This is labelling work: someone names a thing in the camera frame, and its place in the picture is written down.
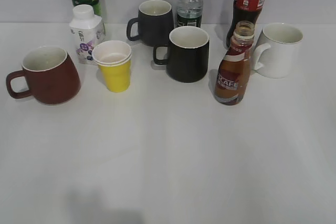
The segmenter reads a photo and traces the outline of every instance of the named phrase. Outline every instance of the yellow paper cup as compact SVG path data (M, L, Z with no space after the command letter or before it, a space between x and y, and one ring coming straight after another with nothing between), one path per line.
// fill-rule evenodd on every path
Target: yellow paper cup
M131 47L122 41L106 41L94 48L92 57L102 72L108 90L122 92L130 86L131 56Z

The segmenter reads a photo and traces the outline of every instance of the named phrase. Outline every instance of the brown mug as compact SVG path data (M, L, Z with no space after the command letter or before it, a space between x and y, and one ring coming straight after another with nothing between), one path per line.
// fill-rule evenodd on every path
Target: brown mug
M10 82L25 77L28 90L15 92ZM34 96L45 104L58 104L70 100L80 89L76 67L68 53L58 47L43 46L31 51L22 62L22 70L6 78L9 95L15 99Z

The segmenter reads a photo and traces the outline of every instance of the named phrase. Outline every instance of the mug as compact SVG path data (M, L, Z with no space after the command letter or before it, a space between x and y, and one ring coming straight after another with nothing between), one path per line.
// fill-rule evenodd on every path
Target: mug
M302 32L291 25L266 25L252 56L252 68L265 77L286 77L298 57L302 39Z
M156 57L159 47L168 47L167 59ZM167 74L176 81L199 81L208 70L209 35L198 27L178 27L170 32L168 45L154 46L153 60L157 65L167 65Z
M28 90L15 92L10 82L25 77ZM15 99L34 96L45 104L58 104L70 100L80 89L76 67L68 53L58 47L39 47L24 58L22 70L10 73L6 78L9 95Z
M138 23L138 35L131 37L131 29ZM137 18L127 24L126 35L130 41L141 39L146 45L166 45L174 29L172 6L163 0L148 0L139 6Z

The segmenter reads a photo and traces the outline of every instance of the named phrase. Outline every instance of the white bottle cap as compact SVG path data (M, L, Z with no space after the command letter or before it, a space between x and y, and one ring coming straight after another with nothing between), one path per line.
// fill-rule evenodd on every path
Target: white bottle cap
M93 7L91 5L77 5L72 11L76 19L85 20L94 18Z

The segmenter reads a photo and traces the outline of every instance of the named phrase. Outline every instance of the water bottle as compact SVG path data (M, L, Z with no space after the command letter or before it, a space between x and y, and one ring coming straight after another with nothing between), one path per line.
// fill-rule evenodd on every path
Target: water bottle
M201 26L203 0L178 0L177 1L177 27Z

